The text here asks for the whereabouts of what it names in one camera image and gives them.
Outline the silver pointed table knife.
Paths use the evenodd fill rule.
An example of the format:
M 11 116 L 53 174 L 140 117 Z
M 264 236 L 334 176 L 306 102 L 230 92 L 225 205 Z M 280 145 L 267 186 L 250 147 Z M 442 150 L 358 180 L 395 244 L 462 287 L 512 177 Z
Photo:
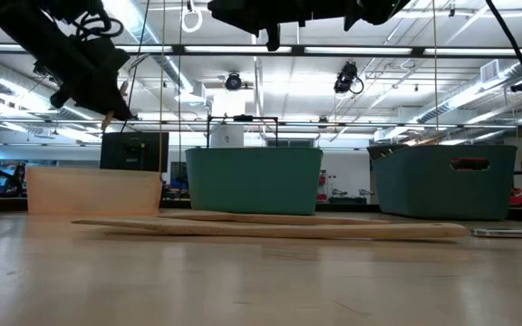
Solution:
M 486 238 L 522 238 L 522 229 L 473 228 L 470 233 L 476 237 Z

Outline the teal green plastic bin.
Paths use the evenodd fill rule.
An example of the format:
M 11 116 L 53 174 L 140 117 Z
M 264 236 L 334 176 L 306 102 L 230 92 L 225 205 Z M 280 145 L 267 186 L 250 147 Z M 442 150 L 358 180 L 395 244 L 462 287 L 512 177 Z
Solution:
M 298 216 L 315 211 L 320 149 L 188 149 L 185 155 L 195 210 Z

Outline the black slotted spatula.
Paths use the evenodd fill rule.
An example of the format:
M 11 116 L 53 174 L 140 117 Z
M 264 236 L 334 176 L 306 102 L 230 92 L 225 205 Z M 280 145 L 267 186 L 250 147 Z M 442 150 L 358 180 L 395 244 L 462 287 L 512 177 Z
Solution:
M 406 144 L 377 144 L 367 148 L 371 161 L 390 155 L 396 150 L 407 148 Z

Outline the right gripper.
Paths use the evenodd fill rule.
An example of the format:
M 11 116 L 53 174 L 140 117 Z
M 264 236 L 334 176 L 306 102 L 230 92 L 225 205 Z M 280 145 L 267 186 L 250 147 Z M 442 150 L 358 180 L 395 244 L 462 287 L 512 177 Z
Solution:
M 212 17 L 250 34 L 266 29 L 266 48 L 276 52 L 280 45 L 280 24 L 343 17 L 348 32 L 363 18 L 357 0 L 211 0 Z

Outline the wooden slotted spatula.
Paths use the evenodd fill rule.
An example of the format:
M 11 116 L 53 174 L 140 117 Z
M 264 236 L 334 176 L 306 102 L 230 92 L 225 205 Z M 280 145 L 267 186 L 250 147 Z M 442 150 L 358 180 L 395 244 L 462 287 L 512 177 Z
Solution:
M 373 225 L 260 225 L 200 222 L 171 218 L 81 219 L 76 225 L 97 225 L 142 229 L 165 235 L 244 236 L 271 238 L 454 238 L 469 235 L 463 225 L 452 223 L 373 224 Z

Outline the red fire extinguisher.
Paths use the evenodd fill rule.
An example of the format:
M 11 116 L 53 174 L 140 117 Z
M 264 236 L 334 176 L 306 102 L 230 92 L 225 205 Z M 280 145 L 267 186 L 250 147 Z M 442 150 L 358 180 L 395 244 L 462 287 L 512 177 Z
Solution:
M 318 178 L 318 191 L 316 200 L 318 203 L 325 203 L 328 199 L 328 174 L 326 170 L 321 170 Z

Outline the blue-grey plastic bin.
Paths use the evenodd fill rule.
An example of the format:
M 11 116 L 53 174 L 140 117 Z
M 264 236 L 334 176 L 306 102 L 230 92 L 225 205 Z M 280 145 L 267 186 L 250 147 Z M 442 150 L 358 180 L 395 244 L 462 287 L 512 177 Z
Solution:
M 517 148 L 422 145 L 372 161 L 385 214 L 430 220 L 499 221 L 508 215 Z

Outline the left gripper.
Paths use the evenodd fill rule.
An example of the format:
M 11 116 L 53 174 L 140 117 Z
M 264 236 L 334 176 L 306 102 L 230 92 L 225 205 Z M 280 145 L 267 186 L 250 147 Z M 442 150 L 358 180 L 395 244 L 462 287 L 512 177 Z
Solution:
M 129 120 L 131 111 L 117 87 L 120 68 L 130 59 L 108 38 L 81 40 L 47 35 L 33 41 L 34 70 L 60 87 L 50 97 L 59 109 L 68 100 L 75 105 L 116 120 Z

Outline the long black metal beam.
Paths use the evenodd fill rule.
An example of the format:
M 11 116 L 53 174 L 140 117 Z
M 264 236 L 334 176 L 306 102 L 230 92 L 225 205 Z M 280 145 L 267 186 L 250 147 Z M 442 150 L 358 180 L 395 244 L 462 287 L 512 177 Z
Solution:
M 125 45 L 120 49 L 130 54 L 164 53 L 178 56 L 297 56 L 297 57 L 372 57 L 372 58 L 431 58 L 440 59 L 510 59 L 516 56 L 511 48 L 485 47 L 400 47 L 400 46 L 314 46 L 314 45 L 283 45 L 270 52 L 264 45 Z

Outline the thin black frame stand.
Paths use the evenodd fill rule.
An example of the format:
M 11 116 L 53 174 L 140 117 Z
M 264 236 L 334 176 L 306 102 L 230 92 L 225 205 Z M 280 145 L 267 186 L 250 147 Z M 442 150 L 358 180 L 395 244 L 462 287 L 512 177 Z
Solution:
M 221 126 L 228 125 L 243 125 L 243 126 L 258 126 L 265 127 L 271 133 L 275 135 L 275 147 L 278 147 L 279 140 L 279 126 L 280 121 L 278 117 L 267 117 L 267 116 L 253 116 L 240 114 L 235 116 L 212 116 L 208 115 L 206 118 L 206 131 L 204 136 L 206 138 L 206 148 L 209 149 L 211 146 L 212 134 Z

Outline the orange translucent plastic tray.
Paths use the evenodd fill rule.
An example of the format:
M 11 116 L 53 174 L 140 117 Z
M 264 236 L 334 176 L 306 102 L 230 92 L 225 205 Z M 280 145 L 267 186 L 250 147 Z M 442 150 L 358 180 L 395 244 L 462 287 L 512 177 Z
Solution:
M 34 167 L 26 170 L 28 212 L 60 216 L 154 216 L 157 172 Z

